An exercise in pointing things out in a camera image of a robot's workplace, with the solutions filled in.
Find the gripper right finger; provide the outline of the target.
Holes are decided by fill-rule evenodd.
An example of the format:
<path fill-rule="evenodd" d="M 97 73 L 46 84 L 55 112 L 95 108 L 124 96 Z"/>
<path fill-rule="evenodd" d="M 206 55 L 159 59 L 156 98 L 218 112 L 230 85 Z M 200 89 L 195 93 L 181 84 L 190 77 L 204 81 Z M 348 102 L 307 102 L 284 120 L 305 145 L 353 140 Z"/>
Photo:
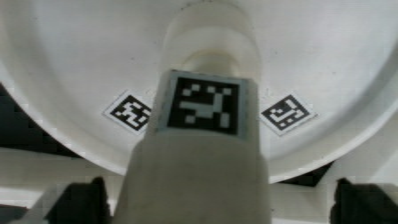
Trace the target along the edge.
<path fill-rule="evenodd" d="M 398 204 L 374 184 L 337 180 L 330 224 L 398 224 Z"/>

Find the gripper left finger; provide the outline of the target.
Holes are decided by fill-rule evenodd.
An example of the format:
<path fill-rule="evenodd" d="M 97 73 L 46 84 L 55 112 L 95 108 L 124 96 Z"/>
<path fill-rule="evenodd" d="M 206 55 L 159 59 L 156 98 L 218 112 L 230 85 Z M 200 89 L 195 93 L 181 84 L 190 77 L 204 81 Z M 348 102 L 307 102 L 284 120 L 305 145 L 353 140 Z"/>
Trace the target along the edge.
<path fill-rule="evenodd" d="M 71 183 L 44 192 L 15 224 L 110 224 L 104 180 Z"/>

